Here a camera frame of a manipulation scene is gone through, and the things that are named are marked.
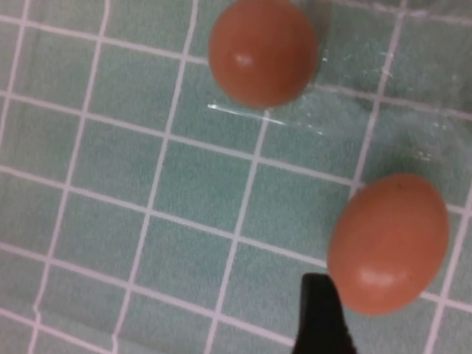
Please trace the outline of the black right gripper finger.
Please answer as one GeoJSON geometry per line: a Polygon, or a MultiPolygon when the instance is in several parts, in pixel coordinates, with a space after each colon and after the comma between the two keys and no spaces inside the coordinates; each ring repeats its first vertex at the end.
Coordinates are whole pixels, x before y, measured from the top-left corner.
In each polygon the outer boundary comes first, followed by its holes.
{"type": "Polygon", "coordinates": [[[338,291],[327,274],[302,276],[294,354],[356,354],[338,291]]]}

